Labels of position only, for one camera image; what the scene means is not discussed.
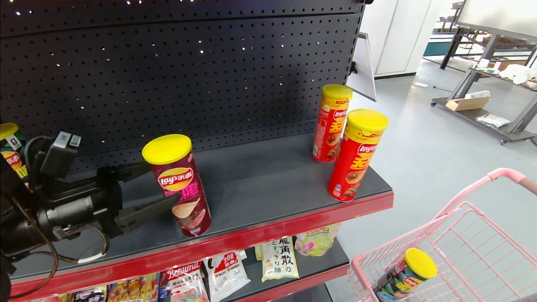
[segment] barcode sticker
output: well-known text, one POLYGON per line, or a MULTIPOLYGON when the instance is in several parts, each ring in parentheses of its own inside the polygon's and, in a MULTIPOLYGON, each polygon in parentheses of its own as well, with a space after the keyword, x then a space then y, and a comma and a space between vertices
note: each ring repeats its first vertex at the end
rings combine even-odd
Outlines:
POLYGON ((15 135, 9 135, 5 138, 8 141, 8 144, 13 148, 13 150, 17 150, 18 148, 22 147, 23 144, 20 143, 19 139, 15 135))
POLYGON ((69 142, 69 144, 73 147, 78 147, 80 146, 80 140, 82 138, 78 135, 73 135, 72 138, 71 138, 71 141, 69 142))
POLYGON ((65 147, 67 147, 67 142, 69 142, 70 137, 71 137, 70 133, 60 131, 60 134, 58 134, 58 137, 56 138, 56 140, 54 141, 54 143, 52 145, 54 147, 58 147, 58 148, 63 149, 65 147))

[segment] pink wire basket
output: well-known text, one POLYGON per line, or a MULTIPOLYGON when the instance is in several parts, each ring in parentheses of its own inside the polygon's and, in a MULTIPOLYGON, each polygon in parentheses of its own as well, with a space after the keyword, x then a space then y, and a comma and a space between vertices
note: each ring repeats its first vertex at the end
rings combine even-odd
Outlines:
POLYGON ((429 223, 354 257, 349 276, 359 301, 379 301, 373 291, 376 281, 409 248, 433 258, 438 275, 416 287, 405 301, 500 302, 537 292, 535 257, 474 205, 462 202, 499 177, 537 195, 537 184, 522 173, 497 169, 487 174, 458 193, 429 223))

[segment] cart handle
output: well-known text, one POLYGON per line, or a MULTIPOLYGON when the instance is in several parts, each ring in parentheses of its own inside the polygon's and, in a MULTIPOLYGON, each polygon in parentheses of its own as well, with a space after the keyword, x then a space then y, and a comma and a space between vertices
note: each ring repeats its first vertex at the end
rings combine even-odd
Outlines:
POLYGON ((527 178, 526 175, 512 169, 499 168, 488 173, 485 177, 481 178, 480 180, 476 181, 475 183, 467 186, 462 191, 460 191, 434 218, 436 219, 450 213, 452 210, 458 207, 461 204, 462 200, 465 199, 466 196, 468 196, 470 193, 485 184, 497 180, 500 177, 507 177, 510 180, 525 187, 531 193, 537 195, 537 184, 534 183, 531 179, 527 178))

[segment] yellow plastic cap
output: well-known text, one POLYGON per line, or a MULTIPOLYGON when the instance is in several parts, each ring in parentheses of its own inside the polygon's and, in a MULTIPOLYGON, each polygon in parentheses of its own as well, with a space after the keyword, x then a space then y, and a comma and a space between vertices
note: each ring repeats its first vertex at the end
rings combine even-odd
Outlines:
POLYGON ((354 128, 367 132, 384 131, 389 124, 388 118, 371 109, 355 109, 347 113, 347 122, 354 128))
POLYGON ((340 84, 329 84, 323 87, 323 94, 331 98, 352 99, 352 89, 340 84))
POLYGON ((14 135, 19 130, 19 126, 14 123, 7 123, 0 125, 0 140, 7 138, 10 135, 14 135))
POLYGON ((431 279, 438 273, 434 260, 420 249, 407 249, 404 258, 410 269, 421 278, 431 279))
POLYGON ((184 158, 190 150, 192 141, 186 135, 168 134, 147 143, 142 156, 150 164, 163 165, 184 158))

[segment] gray floor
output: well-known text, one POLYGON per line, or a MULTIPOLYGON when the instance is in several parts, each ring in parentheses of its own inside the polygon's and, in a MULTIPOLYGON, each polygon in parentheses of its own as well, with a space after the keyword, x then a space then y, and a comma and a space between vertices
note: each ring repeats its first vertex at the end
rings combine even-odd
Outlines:
MULTIPOLYGON (((463 73, 422 60, 415 77, 376 81, 377 103, 358 95, 351 107, 384 113, 390 126, 372 167, 394 188, 393 209, 343 223, 338 239, 349 258, 367 252, 428 221, 462 188, 499 167, 519 170, 537 181, 537 148, 529 141, 500 146, 499 138, 436 107, 463 73), (422 82, 428 88, 413 86, 422 82)), ((482 79, 470 91, 491 90, 486 109, 514 119, 533 97, 530 91, 495 79, 482 79)), ((537 132, 534 119, 527 130, 537 132)), ((537 197, 506 179, 475 192, 469 201, 537 255, 537 197)), ((335 302, 357 301, 348 278, 327 283, 335 302)))

